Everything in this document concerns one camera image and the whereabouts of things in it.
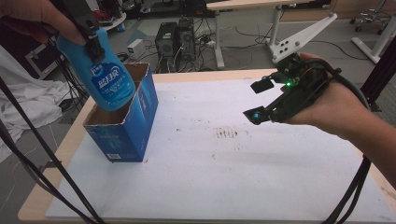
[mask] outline blue cardboard box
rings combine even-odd
[[[125,64],[136,92],[116,111],[95,105],[83,126],[109,161],[142,161],[157,111],[158,98],[147,63]]]

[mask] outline white fabric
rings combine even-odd
[[[6,82],[15,98],[35,127],[47,125],[62,115],[58,104],[70,98],[67,83],[32,78],[26,70],[2,47],[0,47],[0,77]],[[0,119],[16,142],[29,129],[16,108],[0,91]],[[11,151],[0,139],[0,162]]]

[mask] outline blue bottle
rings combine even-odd
[[[105,50],[105,57],[99,62],[92,61],[84,46],[62,35],[58,36],[57,47],[71,63],[93,100],[104,110],[114,111],[134,96],[134,81],[108,45],[106,30],[99,28],[96,34]]]

